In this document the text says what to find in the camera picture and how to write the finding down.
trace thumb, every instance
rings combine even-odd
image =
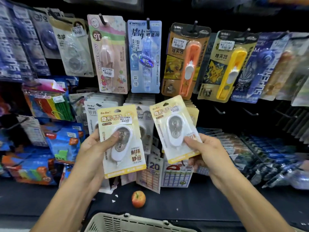
[[[108,139],[103,142],[98,142],[91,147],[91,151],[94,153],[104,153],[109,148],[113,147],[119,139],[119,132],[114,132]]]
[[[194,140],[189,136],[185,136],[183,138],[183,140],[188,145],[188,147],[190,147],[191,149],[198,150],[199,152],[202,152],[202,149],[204,147],[203,143],[200,143],[197,140]]]

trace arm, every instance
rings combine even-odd
[[[185,137],[200,156],[189,164],[207,166],[214,185],[226,196],[248,232],[294,232],[280,213],[238,171],[220,140],[200,134],[203,143]]]
[[[68,179],[56,192],[31,232],[76,232],[93,196],[104,179],[103,157],[118,140],[119,133],[104,142],[96,130],[81,145]]]

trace red label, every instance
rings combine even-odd
[[[56,139],[57,134],[54,133],[46,133],[45,136],[51,140]]]
[[[77,143],[78,143],[78,138],[70,138],[70,142],[69,142],[70,146],[76,145]]]

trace person's right hand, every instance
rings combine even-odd
[[[221,190],[222,181],[226,177],[228,178],[233,174],[239,173],[239,171],[234,166],[219,139],[205,134],[199,135],[203,143],[189,136],[184,137],[184,141],[190,148],[198,150],[201,153],[198,156],[190,158],[188,164],[193,165],[195,169],[199,166],[207,167],[214,185]]]

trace person's left hand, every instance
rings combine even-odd
[[[76,181],[94,196],[104,179],[103,158],[106,150],[115,145],[119,132],[100,142],[96,129],[82,144],[68,180]]]

